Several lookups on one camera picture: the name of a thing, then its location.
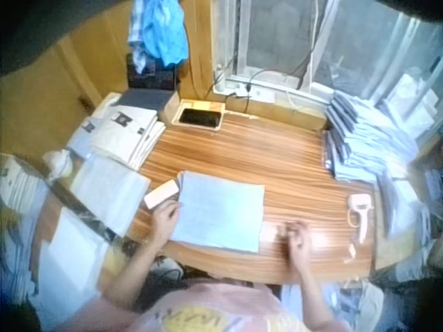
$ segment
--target yellow print on shirt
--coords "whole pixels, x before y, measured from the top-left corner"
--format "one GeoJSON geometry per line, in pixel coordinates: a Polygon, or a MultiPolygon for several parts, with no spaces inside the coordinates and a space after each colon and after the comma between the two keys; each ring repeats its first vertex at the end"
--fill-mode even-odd
{"type": "Polygon", "coordinates": [[[174,308],[162,317],[165,332],[223,332],[229,325],[224,313],[201,306],[174,308]]]}

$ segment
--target window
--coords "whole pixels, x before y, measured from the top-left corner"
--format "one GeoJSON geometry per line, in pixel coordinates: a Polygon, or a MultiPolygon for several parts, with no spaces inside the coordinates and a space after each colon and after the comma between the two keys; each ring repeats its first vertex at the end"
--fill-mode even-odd
{"type": "Polygon", "coordinates": [[[443,24],[374,0],[216,0],[214,13],[213,63],[227,83],[324,104],[337,89],[377,104],[410,78],[417,90],[402,109],[420,105],[426,88],[443,112],[443,24]]]}

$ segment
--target wooden wall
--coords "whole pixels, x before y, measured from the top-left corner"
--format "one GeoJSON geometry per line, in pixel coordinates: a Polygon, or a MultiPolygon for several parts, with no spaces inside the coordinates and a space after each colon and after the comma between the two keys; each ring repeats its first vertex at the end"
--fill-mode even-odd
{"type": "MultiPolygon", "coordinates": [[[[213,83],[212,0],[182,0],[190,59],[181,66],[182,98],[199,99],[213,83]]],[[[0,79],[1,150],[40,157],[61,149],[82,119],[108,93],[127,89],[126,54],[132,1],[101,12],[63,36],[26,68],[0,79]]],[[[225,96],[210,93],[209,100],[225,96]]],[[[226,109],[241,111],[245,100],[230,99],[226,109]]],[[[310,129],[325,118],[261,102],[248,113],[310,129]]]]}
{"type": "Polygon", "coordinates": [[[38,160],[63,148],[103,97],[127,89],[131,7],[124,1],[96,15],[0,79],[2,152],[38,160]]]}

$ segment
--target person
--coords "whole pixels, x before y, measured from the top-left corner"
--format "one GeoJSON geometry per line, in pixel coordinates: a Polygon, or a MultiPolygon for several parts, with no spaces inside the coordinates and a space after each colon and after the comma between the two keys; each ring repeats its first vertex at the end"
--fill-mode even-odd
{"type": "Polygon", "coordinates": [[[131,312],[156,254],[167,243],[180,205],[166,201],[153,214],[150,241],[144,243],[102,296],[81,308],[59,331],[350,331],[335,320],[309,269],[309,227],[288,229],[291,270],[300,280],[303,322],[267,290],[232,284],[199,283],[162,297],[147,312],[131,312]]]}

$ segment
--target hand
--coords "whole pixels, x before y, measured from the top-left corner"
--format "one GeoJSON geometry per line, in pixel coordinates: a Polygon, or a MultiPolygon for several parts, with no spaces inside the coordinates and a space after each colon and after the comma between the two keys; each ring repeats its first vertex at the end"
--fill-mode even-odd
{"type": "Polygon", "coordinates": [[[301,278],[309,274],[311,259],[311,230],[306,223],[298,222],[287,230],[289,244],[289,262],[293,272],[301,278]]]}
{"type": "Polygon", "coordinates": [[[181,203],[167,200],[160,204],[152,215],[152,241],[158,247],[163,247],[174,231],[181,203]]]}

